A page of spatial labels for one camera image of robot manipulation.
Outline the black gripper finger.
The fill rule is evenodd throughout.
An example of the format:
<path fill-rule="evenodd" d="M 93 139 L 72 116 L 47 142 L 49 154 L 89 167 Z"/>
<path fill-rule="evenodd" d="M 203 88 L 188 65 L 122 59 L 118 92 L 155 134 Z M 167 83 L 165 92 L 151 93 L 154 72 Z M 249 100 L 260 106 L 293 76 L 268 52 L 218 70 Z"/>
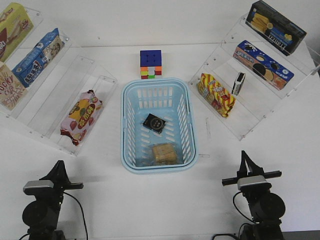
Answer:
<path fill-rule="evenodd" d="M 246 152 L 242 150 L 240 167 L 239 167 L 239 170 L 237 171 L 237 178 L 245 178 L 247 176 L 248 176 L 248 170 L 246 166 Z"/>
<path fill-rule="evenodd" d="M 258 166 L 257 164 L 255 164 L 251 158 L 248 156 L 248 154 L 244 151 L 244 160 L 249 168 L 249 174 L 250 176 L 258 176 L 264 175 L 264 169 L 260 166 Z"/>
<path fill-rule="evenodd" d="M 64 179 L 64 161 L 58 160 L 49 173 L 39 180 L 50 180 L 53 183 L 62 182 Z"/>
<path fill-rule="evenodd" d="M 64 184 L 70 184 L 71 183 L 71 181 L 69 180 L 69 177 L 68 177 L 64 162 L 62 163 L 62 179 L 63 179 L 63 183 Z"/>

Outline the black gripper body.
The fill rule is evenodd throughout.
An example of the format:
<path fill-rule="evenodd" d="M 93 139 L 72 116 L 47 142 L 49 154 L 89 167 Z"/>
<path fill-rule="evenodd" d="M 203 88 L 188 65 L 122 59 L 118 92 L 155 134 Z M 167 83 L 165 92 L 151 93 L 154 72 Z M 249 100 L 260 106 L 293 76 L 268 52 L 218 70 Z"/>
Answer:
<path fill-rule="evenodd" d="M 280 170 L 265 172 L 262 175 L 246 176 L 246 177 L 232 177 L 221 180 L 223 186 L 235 185 L 250 186 L 266 183 L 266 179 L 279 178 L 282 176 Z"/>
<path fill-rule="evenodd" d="M 53 186 L 54 191 L 80 190 L 84 187 L 82 182 L 79 183 L 56 183 Z"/>

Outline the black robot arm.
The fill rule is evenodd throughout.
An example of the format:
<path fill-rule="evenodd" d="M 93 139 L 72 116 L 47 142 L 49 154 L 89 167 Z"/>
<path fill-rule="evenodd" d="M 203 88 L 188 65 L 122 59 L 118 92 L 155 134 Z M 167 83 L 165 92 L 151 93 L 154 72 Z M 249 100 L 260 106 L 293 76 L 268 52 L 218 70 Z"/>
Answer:
<path fill-rule="evenodd" d="M 237 240 L 283 240 L 280 228 L 285 214 L 285 203 L 271 192 L 272 184 L 267 179 L 278 178 L 279 170 L 265 172 L 256 165 L 247 153 L 241 151 L 241 163 L 235 177 L 221 180 L 223 186 L 237 185 L 238 193 L 247 200 L 251 218 L 239 229 Z"/>
<path fill-rule="evenodd" d="M 23 192 L 35 197 L 22 213 L 22 220 L 29 227 L 28 238 L 64 240 L 64 232 L 57 230 L 64 193 L 66 190 L 79 190 L 83 187 L 82 182 L 70 182 L 63 160 L 58 160 L 46 176 L 28 181 Z"/>

